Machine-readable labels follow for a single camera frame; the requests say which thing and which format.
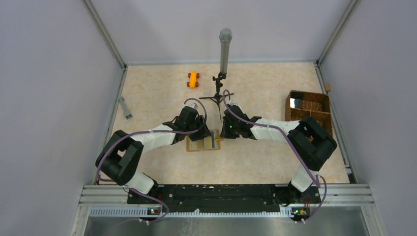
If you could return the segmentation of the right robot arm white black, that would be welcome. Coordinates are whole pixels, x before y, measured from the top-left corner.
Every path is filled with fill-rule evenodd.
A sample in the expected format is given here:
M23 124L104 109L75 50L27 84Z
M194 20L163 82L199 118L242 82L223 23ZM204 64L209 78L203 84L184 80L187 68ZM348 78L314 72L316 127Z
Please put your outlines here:
M233 103L226 104L221 137L288 144L300 162L288 189L289 198L295 203L308 197L311 184L319 183L318 172L337 148L332 135L311 116L296 121L248 118L240 106Z

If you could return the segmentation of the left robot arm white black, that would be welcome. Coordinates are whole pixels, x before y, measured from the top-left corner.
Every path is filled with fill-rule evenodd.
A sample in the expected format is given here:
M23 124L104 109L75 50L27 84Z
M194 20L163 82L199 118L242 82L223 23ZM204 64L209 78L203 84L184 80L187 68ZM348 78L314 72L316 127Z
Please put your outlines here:
M181 142L185 137L199 141L211 135L206 118L191 106L184 106L178 116L156 128L128 134L116 131L96 160L99 172L120 186L139 192L145 203L157 199L156 181L138 170L142 154Z

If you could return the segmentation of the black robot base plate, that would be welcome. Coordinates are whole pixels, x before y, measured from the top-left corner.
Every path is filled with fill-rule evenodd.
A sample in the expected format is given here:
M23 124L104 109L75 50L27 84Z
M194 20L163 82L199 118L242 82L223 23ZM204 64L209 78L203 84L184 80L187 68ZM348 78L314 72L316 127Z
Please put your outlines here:
M310 186L300 192L290 184L159 184L142 197L132 190L127 203L164 202L170 213L261 213L279 212L283 207L303 207L321 202L319 189Z

